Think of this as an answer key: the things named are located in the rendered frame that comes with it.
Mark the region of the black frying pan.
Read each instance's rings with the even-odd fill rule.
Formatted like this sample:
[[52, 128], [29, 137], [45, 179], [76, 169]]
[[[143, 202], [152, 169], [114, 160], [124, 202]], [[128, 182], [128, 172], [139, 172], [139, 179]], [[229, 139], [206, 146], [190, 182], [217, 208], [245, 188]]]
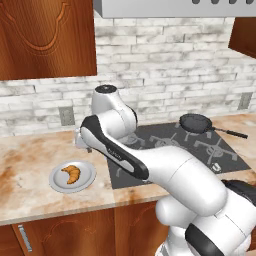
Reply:
[[191, 133], [203, 134], [209, 131], [217, 130], [232, 136], [237, 136], [244, 139], [248, 138], [246, 134], [214, 127], [212, 121], [208, 117], [201, 114], [184, 114], [179, 118], [179, 124], [184, 130]]

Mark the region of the grey round plate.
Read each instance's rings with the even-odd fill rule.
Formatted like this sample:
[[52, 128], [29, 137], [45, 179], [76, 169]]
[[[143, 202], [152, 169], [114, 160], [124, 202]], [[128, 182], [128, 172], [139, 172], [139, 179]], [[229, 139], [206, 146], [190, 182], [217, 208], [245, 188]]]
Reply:
[[[61, 169], [69, 165], [75, 165], [81, 171], [80, 178], [73, 184], [68, 184], [69, 175], [62, 172]], [[96, 177], [96, 170], [94, 166], [86, 161], [71, 160], [59, 164], [55, 167], [50, 176], [49, 184], [57, 192], [60, 193], [75, 193], [80, 192], [90, 186]]]

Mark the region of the brown wooden base cupboard door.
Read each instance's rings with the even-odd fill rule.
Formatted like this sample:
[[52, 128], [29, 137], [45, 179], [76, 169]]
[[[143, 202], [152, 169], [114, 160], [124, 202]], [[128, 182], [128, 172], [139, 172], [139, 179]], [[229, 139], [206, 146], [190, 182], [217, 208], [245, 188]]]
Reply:
[[165, 241], [168, 227], [155, 213], [156, 202], [117, 207], [115, 216], [116, 256], [154, 256]]
[[0, 226], [0, 256], [23, 256], [19, 242], [10, 225]]
[[114, 210], [105, 209], [21, 223], [32, 252], [12, 228], [25, 256], [115, 256]]

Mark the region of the brown wooden wall cupboard door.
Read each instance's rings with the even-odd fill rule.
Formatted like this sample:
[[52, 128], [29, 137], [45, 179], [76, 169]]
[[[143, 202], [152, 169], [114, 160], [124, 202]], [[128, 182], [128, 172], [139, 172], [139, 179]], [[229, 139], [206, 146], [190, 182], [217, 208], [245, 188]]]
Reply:
[[0, 80], [96, 74], [92, 0], [0, 0]]

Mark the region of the grey range hood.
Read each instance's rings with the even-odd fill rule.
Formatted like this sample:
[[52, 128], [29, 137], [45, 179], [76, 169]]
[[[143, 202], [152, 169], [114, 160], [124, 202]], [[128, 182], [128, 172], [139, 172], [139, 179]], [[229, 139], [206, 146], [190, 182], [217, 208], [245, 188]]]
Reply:
[[102, 18], [256, 17], [256, 0], [93, 0]]

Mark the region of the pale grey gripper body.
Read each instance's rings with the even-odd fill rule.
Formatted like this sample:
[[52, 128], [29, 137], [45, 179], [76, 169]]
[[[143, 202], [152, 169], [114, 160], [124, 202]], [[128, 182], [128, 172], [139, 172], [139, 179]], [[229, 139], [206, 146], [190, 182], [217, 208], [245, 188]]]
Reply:
[[90, 150], [90, 147], [83, 141], [79, 129], [74, 131], [74, 143], [77, 148]]

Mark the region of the brown wooden wall cupboard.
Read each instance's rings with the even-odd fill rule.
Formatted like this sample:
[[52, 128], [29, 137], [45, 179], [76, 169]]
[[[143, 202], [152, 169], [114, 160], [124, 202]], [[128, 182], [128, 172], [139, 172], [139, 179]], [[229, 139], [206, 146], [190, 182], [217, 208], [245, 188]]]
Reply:
[[256, 59], [256, 17], [234, 20], [229, 48]]

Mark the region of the golden brown croissant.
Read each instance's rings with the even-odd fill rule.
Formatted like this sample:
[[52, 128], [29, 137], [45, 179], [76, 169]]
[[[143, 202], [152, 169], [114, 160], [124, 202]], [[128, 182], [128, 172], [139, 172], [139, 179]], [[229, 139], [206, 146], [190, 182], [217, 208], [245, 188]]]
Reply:
[[73, 184], [80, 178], [81, 171], [75, 165], [64, 167], [61, 171], [66, 172], [69, 175], [69, 179], [67, 181], [68, 184]]

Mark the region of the dark grey hob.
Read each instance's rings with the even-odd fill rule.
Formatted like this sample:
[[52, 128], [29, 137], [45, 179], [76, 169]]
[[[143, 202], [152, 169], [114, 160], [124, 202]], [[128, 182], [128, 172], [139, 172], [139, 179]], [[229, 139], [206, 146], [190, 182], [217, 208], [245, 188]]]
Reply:
[[190, 152], [214, 173], [248, 170], [245, 161], [215, 131], [193, 134], [178, 123], [140, 126], [120, 142], [132, 149], [150, 149], [167, 145]]

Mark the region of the grey wall socket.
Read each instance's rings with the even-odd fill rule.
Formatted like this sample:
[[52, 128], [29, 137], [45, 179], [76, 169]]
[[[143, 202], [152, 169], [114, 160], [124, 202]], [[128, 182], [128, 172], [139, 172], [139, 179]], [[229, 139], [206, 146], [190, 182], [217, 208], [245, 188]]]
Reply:
[[75, 124], [73, 107], [60, 107], [59, 115], [62, 126], [71, 126]]
[[238, 105], [239, 110], [245, 110], [249, 107], [252, 95], [252, 92], [246, 92], [241, 95], [240, 102]]

